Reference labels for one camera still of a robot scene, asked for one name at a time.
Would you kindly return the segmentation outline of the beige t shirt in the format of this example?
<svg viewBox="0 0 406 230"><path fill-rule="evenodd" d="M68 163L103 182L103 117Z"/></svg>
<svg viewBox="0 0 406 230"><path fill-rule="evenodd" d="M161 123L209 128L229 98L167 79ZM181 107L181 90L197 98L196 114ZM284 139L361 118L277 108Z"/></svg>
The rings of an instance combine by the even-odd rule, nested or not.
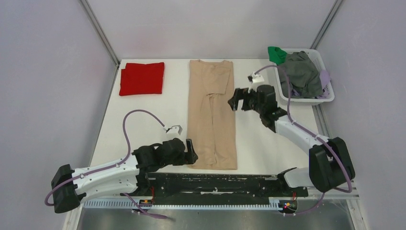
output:
<svg viewBox="0 0 406 230"><path fill-rule="evenodd" d="M228 104L235 90L233 62L189 62L187 137L198 160L191 168L236 170L236 117Z"/></svg>

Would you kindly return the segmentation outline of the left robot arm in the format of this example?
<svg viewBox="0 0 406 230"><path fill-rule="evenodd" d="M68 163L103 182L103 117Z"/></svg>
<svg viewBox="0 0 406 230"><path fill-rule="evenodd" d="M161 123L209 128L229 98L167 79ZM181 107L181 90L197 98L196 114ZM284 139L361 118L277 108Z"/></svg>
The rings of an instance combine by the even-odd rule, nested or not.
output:
<svg viewBox="0 0 406 230"><path fill-rule="evenodd" d="M198 160L192 140L178 138L141 146L124 159L89 168L59 167L51 182L54 212L65 213L102 196L150 192L148 173L168 165L192 165Z"/></svg>

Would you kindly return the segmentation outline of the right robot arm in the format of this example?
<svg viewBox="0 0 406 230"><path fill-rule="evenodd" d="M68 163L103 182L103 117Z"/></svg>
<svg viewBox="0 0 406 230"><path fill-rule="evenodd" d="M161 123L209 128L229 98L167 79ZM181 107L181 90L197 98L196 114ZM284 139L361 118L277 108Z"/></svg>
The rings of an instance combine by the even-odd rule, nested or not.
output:
<svg viewBox="0 0 406 230"><path fill-rule="evenodd" d="M343 139L315 134L293 120L288 109L278 106L274 87L270 85L261 85L256 90L236 88L228 104L236 111L240 101L243 111L257 112L266 128L308 155L307 168L291 168L278 174L276 188L281 195L288 196L298 187L314 187L322 193L332 189L352 192L355 171Z"/></svg>

